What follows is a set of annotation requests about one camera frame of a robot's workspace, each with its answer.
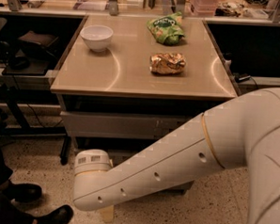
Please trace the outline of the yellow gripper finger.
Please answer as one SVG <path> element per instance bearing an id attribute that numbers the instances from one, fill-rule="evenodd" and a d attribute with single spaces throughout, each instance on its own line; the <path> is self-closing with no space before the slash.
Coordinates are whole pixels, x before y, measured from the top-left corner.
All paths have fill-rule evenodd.
<path id="1" fill-rule="evenodd" d="M 110 205 L 100 209 L 99 214 L 105 223 L 111 223 L 114 221 L 114 211 L 115 207 Z"/>

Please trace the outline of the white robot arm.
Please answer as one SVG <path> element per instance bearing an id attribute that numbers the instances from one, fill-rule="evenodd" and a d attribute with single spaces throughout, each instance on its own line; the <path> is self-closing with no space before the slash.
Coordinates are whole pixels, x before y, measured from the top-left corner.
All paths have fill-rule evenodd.
<path id="1" fill-rule="evenodd" d="M 200 113 L 116 167 L 108 156 L 95 149 L 76 155 L 78 209 L 94 211 L 247 167 L 247 224 L 280 224 L 280 88 L 255 90 Z"/>

